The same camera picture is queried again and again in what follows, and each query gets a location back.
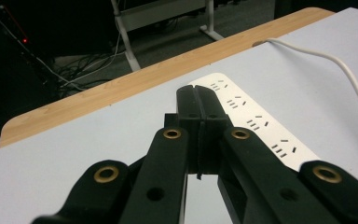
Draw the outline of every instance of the metal frame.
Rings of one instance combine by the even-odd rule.
[[[214,40],[224,38],[213,29],[213,0],[160,0],[123,11],[120,11],[118,8],[117,0],[111,0],[111,2],[117,22],[117,28],[121,33],[126,48],[125,54],[127,61],[129,62],[132,71],[141,69],[141,66],[133,54],[131,43],[127,35],[128,31],[179,16],[201,7],[206,7],[208,24],[201,26],[201,31]]]

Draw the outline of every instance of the power outlet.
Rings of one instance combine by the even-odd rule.
[[[319,160],[318,156],[225,75],[213,73],[190,84],[214,90],[233,125],[254,131],[287,167],[299,171],[303,162]]]

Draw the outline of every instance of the screw hole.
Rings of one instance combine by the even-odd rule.
[[[337,184],[342,181],[341,175],[334,169],[318,165],[313,167],[312,172],[321,180],[324,180],[328,183]]]
[[[281,189],[280,194],[286,201],[298,201],[298,195],[292,189]]]
[[[147,192],[146,195],[149,200],[158,202],[164,198],[164,189],[152,188]]]
[[[116,166],[104,166],[94,174],[94,180],[97,183],[109,183],[114,181],[118,176],[118,168]]]
[[[175,129],[165,130],[164,132],[164,137],[169,139],[179,138],[181,135],[182,135],[181,132]]]
[[[250,134],[243,130],[234,130],[232,131],[231,135],[235,138],[242,139],[242,140],[250,137]]]

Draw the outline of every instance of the power cord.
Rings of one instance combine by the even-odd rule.
[[[358,97],[358,80],[356,79],[356,76],[353,74],[351,69],[344,62],[342,62],[339,58],[337,58],[335,56],[332,56],[332,55],[325,54],[325,53],[321,53],[321,52],[318,52],[318,51],[314,51],[314,50],[311,50],[311,49],[303,49],[303,48],[294,46],[292,44],[289,44],[287,42],[281,41],[281,40],[276,39],[276,38],[268,38],[265,41],[262,41],[262,43],[264,43],[264,42],[270,42],[270,43],[274,43],[274,44],[279,44],[279,45],[285,46],[285,47],[287,47],[289,49],[293,49],[293,50],[298,51],[298,52],[302,52],[302,53],[322,57],[322,58],[325,58],[325,59],[328,59],[328,60],[332,61],[333,63],[338,65],[339,68],[341,68],[342,71],[345,73],[345,75],[347,76],[348,80],[352,84],[352,86],[353,86],[353,88],[354,88],[354,90],[355,90],[355,92],[357,94],[357,97]]]
[[[94,71],[92,71],[92,72],[89,72],[89,73],[87,73],[87,74],[85,74],[85,75],[83,75],[83,76],[81,76],[81,77],[77,77],[77,78],[75,78],[75,79],[73,79],[73,80],[71,80],[71,81],[69,81],[69,82],[67,82],[67,83],[64,83],[61,87],[67,86],[67,85],[69,85],[69,84],[72,84],[72,83],[74,83],[75,81],[78,81],[78,80],[81,79],[81,78],[88,77],[89,75],[94,74],[94,73],[96,73],[96,72],[99,72],[99,71],[103,70],[104,68],[108,67],[108,66],[115,60],[116,56],[119,55],[119,53],[117,53],[117,52],[118,52],[118,44],[119,44],[120,37],[121,37],[121,34],[118,33],[117,43],[116,43],[116,49],[115,49],[115,53],[114,53],[113,55],[110,55],[110,56],[108,56],[108,57],[106,57],[106,58],[104,58],[104,59],[101,59],[101,60],[98,61],[98,62],[95,62],[95,63],[92,63],[92,64],[86,66],[86,67],[83,69],[83,71],[86,71],[86,70],[90,69],[90,68],[93,67],[95,64],[98,64],[98,63],[101,63],[101,62],[104,62],[104,63],[105,63],[105,62],[107,62],[107,60],[109,60],[110,58],[112,58],[112,60],[111,60],[107,65],[105,65],[105,66],[103,66],[103,67],[100,67],[100,68],[98,68],[98,69],[96,69],[96,70],[94,70]]]
[[[21,41],[15,36],[13,35],[13,33],[11,33],[11,31],[5,26],[5,24],[3,22],[1,22],[0,20],[0,24],[5,28],[5,30],[11,35],[11,37],[13,37],[19,44],[20,46],[22,46],[23,49],[25,49],[31,56],[33,56],[37,61],[39,61],[40,63],[42,63],[48,70],[51,74],[53,74],[54,76],[56,76],[57,78],[59,78],[60,80],[68,83],[68,84],[71,84],[74,88],[76,88],[77,90],[79,91],[84,91],[85,89],[81,89],[79,88],[76,84],[74,83],[70,83],[66,78],[60,76],[59,74],[57,74],[56,72],[54,72],[50,67],[48,67],[41,59],[39,59],[37,56],[33,55],[33,53],[28,50],[22,43]]]

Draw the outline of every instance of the floor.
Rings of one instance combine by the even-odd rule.
[[[274,0],[242,0],[238,3],[228,1],[227,4],[215,8],[214,29],[225,37],[235,35],[273,20],[274,6]],[[131,46],[141,67],[213,43],[213,40],[199,29],[206,21],[206,14],[197,12],[130,32]],[[77,85],[74,87],[62,83],[61,98],[77,93],[79,89],[84,90],[131,73],[121,41],[112,45],[116,56],[113,53],[56,59],[56,71],[68,81],[76,80]],[[72,70],[67,70],[67,64],[70,64]],[[84,68],[87,68],[86,71],[78,73]],[[74,69],[77,71],[76,76],[73,75]]]

